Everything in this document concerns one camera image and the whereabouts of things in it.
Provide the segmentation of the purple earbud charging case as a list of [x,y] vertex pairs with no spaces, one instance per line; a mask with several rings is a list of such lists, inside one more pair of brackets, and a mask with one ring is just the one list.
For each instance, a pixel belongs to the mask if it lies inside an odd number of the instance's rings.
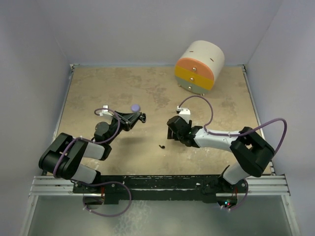
[[132,110],[133,112],[140,112],[141,108],[140,108],[140,106],[139,106],[138,104],[133,104],[133,105],[131,106],[131,110]]

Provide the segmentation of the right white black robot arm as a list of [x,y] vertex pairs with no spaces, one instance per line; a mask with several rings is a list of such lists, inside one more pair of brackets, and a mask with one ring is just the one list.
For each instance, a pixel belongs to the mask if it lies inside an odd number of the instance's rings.
[[167,126],[167,138],[187,147],[216,148],[233,153],[237,162],[228,166],[219,180],[223,192],[231,192],[239,181],[249,176],[260,177],[275,155],[275,150],[250,127],[217,136],[202,126],[192,126],[191,120],[186,121],[181,116],[169,119]]

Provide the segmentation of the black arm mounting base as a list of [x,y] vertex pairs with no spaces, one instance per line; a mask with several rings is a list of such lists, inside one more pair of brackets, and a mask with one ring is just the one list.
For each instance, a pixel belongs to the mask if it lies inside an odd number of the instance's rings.
[[92,183],[73,180],[75,193],[100,194],[105,205],[122,200],[200,201],[227,207],[238,203],[237,194],[247,193],[248,174],[230,172],[220,175],[107,175],[97,174]]

